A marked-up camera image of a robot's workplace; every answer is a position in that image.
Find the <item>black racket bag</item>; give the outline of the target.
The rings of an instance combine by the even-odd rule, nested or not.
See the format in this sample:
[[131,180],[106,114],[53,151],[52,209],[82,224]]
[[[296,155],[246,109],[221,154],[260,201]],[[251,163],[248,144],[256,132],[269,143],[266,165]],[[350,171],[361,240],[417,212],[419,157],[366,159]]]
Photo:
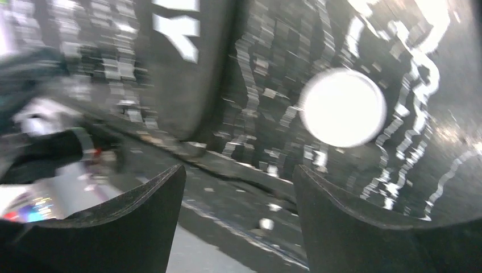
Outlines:
[[136,54],[153,83],[159,127],[195,137],[212,112],[227,55],[235,1],[136,1]]

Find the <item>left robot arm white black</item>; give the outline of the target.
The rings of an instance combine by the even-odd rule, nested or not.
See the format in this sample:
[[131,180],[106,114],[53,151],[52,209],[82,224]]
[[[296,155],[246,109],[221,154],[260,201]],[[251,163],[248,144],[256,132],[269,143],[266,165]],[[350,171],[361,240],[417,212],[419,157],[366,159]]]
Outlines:
[[1,219],[63,219],[120,195],[119,142],[47,97],[69,72],[39,47],[1,57]]

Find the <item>white tube lid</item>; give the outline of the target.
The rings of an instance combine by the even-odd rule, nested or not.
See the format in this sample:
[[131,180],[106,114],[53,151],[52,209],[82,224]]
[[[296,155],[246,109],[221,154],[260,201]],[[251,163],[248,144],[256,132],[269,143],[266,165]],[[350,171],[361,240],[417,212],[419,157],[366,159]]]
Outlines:
[[366,75],[346,68],[329,69],[311,78],[300,93],[298,107],[307,131],[339,148],[368,143],[387,117],[380,88]]

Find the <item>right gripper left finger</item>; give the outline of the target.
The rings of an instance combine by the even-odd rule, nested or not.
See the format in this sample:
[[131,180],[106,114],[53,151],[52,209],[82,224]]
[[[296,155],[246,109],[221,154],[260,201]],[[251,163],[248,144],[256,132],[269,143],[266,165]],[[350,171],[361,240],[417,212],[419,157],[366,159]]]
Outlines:
[[165,272],[185,181],[175,165],[62,220],[3,220],[1,271]]

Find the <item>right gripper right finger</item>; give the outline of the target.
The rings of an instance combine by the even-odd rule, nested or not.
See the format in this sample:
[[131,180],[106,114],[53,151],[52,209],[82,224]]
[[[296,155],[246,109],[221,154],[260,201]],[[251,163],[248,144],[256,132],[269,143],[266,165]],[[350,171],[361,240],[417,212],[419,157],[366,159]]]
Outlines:
[[311,272],[480,272],[481,219],[435,224],[383,209],[297,166]]

